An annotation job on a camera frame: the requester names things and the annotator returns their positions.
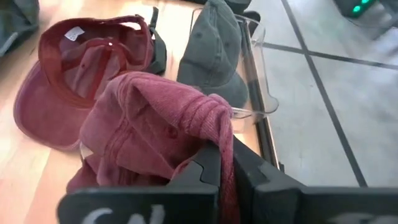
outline baseball cap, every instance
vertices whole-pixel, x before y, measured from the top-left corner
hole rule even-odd
[[[39,61],[17,94],[16,124],[46,146],[76,148],[80,126],[107,83],[122,71],[146,70],[153,54],[150,30],[138,15],[56,23],[41,35]]]
[[[180,61],[177,81],[216,93],[232,107],[244,108],[248,88],[236,73],[241,51],[241,30],[223,0],[209,0],[193,25]]]
[[[210,140],[221,152],[221,219],[239,220],[232,114],[222,97],[206,96],[192,86],[144,72],[116,77],[80,129],[81,143],[92,154],[67,192],[98,185],[167,184]]]

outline red baseball cap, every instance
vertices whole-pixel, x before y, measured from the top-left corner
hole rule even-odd
[[[133,22],[141,29],[122,23]],[[145,71],[154,54],[141,16],[60,21],[39,42],[39,61],[22,84],[14,119],[29,137],[72,150],[80,126],[107,83],[121,72]]]

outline cap brim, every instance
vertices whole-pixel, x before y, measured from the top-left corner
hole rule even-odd
[[[78,146],[78,135],[90,109],[62,101],[49,85],[37,62],[22,84],[14,104],[18,128],[36,141],[62,151]]]
[[[235,108],[244,108],[248,101],[248,87],[242,78],[235,72],[231,79],[221,86],[198,86],[202,93],[215,93],[224,98],[229,105]]]

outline green light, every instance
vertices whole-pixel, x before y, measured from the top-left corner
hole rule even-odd
[[[361,6],[355,6],[353,12],[359,12],[361,10]]]

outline tiled floor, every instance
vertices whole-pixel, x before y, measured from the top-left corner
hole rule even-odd
[[[398,187],[398,30],[371,40],[368,28],[388,19],[382,6],[359,26],[333,0],[252,0],[249,9],[266,27],[285,172],[307,185]]]

